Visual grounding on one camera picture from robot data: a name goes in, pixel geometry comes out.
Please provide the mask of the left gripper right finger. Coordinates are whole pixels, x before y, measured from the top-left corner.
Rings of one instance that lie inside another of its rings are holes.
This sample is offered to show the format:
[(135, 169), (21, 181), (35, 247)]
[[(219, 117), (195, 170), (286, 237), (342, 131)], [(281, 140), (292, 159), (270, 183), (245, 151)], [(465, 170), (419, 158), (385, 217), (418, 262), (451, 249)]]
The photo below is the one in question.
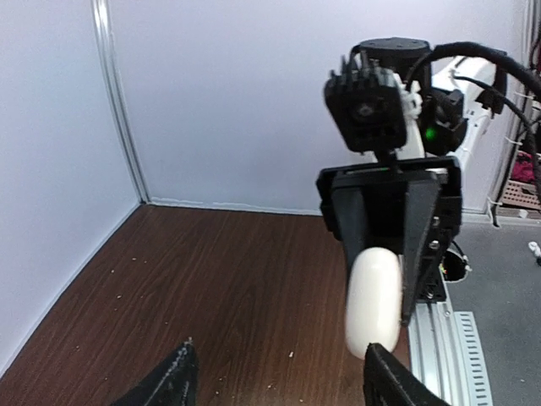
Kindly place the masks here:
[(368, 406), (447, 406), (380, 343), (367, 347), (363, 395)]

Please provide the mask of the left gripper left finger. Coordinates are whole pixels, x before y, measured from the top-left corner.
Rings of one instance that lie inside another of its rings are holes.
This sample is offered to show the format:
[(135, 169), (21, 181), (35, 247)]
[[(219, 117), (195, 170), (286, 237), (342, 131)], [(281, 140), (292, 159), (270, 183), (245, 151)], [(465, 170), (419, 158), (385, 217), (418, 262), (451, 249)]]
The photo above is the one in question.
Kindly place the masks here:
[(198, 373), (199, 359), (190, 337), (113, 404), (194, 406)]

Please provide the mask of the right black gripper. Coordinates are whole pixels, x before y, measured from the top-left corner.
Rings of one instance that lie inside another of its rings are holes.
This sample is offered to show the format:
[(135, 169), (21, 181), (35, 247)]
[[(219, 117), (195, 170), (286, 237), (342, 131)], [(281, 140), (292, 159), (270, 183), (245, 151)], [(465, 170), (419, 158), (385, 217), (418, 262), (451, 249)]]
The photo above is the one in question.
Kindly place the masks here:
[(462, 171), (455, 157), (330, 167), (316, 180), (327, 229), (342, 243), (347, 275), (381, 247), (402, 257), (401, 325), (462, 225)]

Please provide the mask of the white charging case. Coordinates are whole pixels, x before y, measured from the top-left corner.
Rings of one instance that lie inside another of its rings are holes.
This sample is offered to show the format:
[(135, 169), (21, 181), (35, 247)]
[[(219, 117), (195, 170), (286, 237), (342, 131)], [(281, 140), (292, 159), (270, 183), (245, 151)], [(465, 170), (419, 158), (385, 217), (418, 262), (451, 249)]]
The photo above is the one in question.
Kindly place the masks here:
[(364, 359), (368, 346), (393, 351), (401, 330), (402, 269), (392, 251), (363, 250), (352, 265), (347, 290), (345, 339), (349, 352)]

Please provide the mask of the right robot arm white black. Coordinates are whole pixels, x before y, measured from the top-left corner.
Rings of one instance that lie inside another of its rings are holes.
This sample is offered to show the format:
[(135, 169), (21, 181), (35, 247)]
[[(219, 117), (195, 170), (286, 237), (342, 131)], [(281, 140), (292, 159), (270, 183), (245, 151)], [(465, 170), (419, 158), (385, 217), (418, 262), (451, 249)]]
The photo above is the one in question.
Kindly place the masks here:
[(467, 152), (503, 110), (506, 54), (474, 42), (432, 47), (411, 38), (362, 41), (331, 71), (325, 105), (347, 148), (374, 161), (321, 170), (316, 187), (327, 229), (342, 243), (349, 290), (354, 264), (381, 249), (398, 281), (379, 270), (373, 304), (398, 300), (407, 325), (429, 297), (437, 267), (462, 225)]

